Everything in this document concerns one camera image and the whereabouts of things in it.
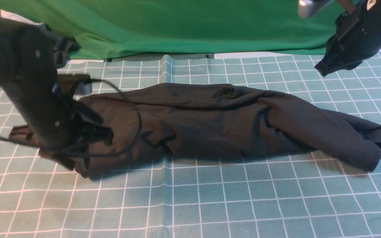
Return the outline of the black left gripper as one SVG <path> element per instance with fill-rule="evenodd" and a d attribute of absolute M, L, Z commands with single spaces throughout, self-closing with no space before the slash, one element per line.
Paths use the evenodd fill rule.
<path fill-rule="evenodd" d="M 46 148 L 77 148 L 96 142 L 111 145 L 113 131 L 90 107 L 62 93 L 54 83 L 50 87 L 36 83 L 8 83 L 4 92 L 26 122 L 15 126 L 9 139 Z M 75 169 L 71 156 L 40 150 L 41 158 L 56 162 L 69 171 Z"/>

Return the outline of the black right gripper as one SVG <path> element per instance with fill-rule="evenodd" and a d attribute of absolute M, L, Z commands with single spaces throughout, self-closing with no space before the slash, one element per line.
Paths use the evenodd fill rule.
<path fill-rule="evenodd" d="M 326 53 L 315 69 L 323 77 L 353 70 L 381 49 L 381 0 L 361 0 L 352 13 L 335 21 L 336 33 L 326 43 Z"/>

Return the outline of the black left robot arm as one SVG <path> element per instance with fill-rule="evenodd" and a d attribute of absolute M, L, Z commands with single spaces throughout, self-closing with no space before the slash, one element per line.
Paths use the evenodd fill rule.
<path fill-rule="evenodd" d="M 26 125 L 1 140 L 39 148 L 45 158 L 88 170 L 89 145 L 112 143 L 103 119 L 73 96 L 88 74 L 58 74 L 51 40 L 37 27 L 0 18 L 0 87 Z"/>

